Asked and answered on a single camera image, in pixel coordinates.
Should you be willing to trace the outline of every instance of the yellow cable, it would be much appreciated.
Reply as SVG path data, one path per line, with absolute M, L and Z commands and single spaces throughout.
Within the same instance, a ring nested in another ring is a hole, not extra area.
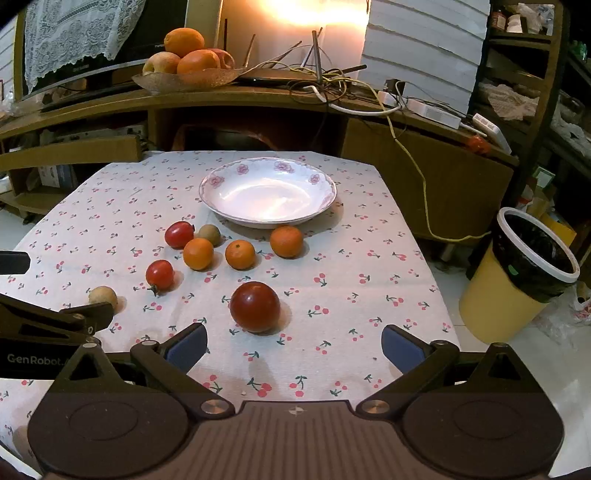
M 376 100 L 378 101 L 382 110 L 386 111 L 386 107 L 382 104 L 381 100 L 379 99 L 378 94 L 376 93 L 376 91 L 373 89 L 373 87 L 369 83 L 365 83 L 361 80 L 355 80 L 355 79 L 351 79 L 348 77 L 340 77 L 340 78 L 338 77 L 338 78 L 334 78 L 334 79 L 329 79 L 327 81 L 328 82 L 344 81 L 344 82 L 359 83 L 361 85 L 364 85 L 365 87 L 369 88 L 372 91 L 372 93 L 376 97 Z M 456 243 L 456 242 L 463 242 L 464 240 L 469 240 L 469 239 L 478 240 L 478 239 L 484 238 L 485 236 L 489 235 L 490 232 L 485 232 L 482 235 L 478 235 L 478 236 L 466 235 L 463 238 L 452 239 L 452 238 L 445 238 L 445 237 L 442 237 L 439 235 L 435 235 L 433 233 L 433 231 L 431 230 L 431 222 L 429 221 L 429 208 L 428 208 L 428 204 L 427 204 L 427 180 L 425 179 L 425 175 L 423 175 L 421 168 L 418 166 L 417 162 L 415 161 L 415 159 L 413 158 L 411 153 L 407 150 L 407 148 L 404 145 L 402 145 L 400 143 L 400 140 L 398 140 L 398 138 L 396 138 L 396 134 L 394 132 L 394 126 L 392 125 L 392 121 L 390 120 L 389 115 L 386 116 L 386 120 L 388 121 L 388 125 L 390 127 L 390 133 L 392 134 L 392 138 L 394 139 L 396 144 L 402 149 L 402 151 L 404 153 L 406 153 L 408 158 L 410 158 L 410 160 L 413 162 L 414 167 L 417 169 L 417 172 L 421 176 L 421 179 L 423 181 L 423 200 L 424 200 L 424 204 L 425 204 L 425 220 L 427 221 L 427 229 L 429 230 L 429 233 L 431 234 L 431 236 L 433 238 L 436 238 L 437 240 L 441 240 L 442 242 Z

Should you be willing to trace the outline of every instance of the trash can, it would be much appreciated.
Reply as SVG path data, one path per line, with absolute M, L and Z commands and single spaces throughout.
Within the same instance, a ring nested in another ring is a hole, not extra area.
M 580 273 L 558 235 L 525 212 L 501 209 L 492 230 L 459 304 L 466 327 L 485 343 L 509 340 Z

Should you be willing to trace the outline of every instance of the red tomato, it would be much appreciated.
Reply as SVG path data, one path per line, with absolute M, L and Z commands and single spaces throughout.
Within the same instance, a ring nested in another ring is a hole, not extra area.
M 151 285 L 154 295 L 168 290 L 174 282 L 173 266 L 167 260 L 156 260 L 146 270 L 146 281 Z
M 273 328 L 281 314 L 275 291 L 257 281 L 240 285 L 230 299 L 230 315 L 245 330 L 253 333 Z
M 191 240 L 195 227 L 189 222 L 176 222 L 168 227 L 164 234 L 164 241 L 173 248 L 184 248 Z

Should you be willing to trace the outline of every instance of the fruit bowl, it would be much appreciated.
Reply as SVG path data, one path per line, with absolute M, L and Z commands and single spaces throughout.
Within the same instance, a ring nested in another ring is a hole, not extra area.
M 159 93 L 209 90 L 233 82 L 243 72 L 244 69 L 205 69 L 182 75 L 152 72 L 147 75 L 134 75 L 132 79 L 143 89 L 157 95 Z
M 238 225 L 298 225 L 324 212 L 336 186 L 312 165 L 284 158 L 247 158 L 216 168 L 199 186 L 203 203 Z

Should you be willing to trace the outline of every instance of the white cable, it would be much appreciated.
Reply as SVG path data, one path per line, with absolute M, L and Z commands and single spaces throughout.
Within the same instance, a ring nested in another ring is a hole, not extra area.
M 324 98 L 320 92 L 318 91 L 318 89 L 314 86 L 314 85 L 307 85 L 304 87 L 304 90 L 312 90 L 316 96 L 318 97 L 318 100 L 320 100 L 323 103 L 326 103 L 328 100 L 326 100 L 326 98 Z M 391 113 L 394 112 L 398 112 L 400 110 L 400 107 L 397 106 L 395 108 L 391 108 L 390 110 L 384 110 L 384 111 L 379 111 L 379 112 L 363 112 L 361 110 L 349 110 L 348 108 L 343 108 L 339 105 L 334 105 L 333 103 L 331 103 L 329 105 L 331 108 L 333 108 L 334 110 L 337 110 L 338 112 L 341 113 L 348 113 L 349 115 L 359 115 L 359 116 L 384 116 L 384 115 L 390 115 Z

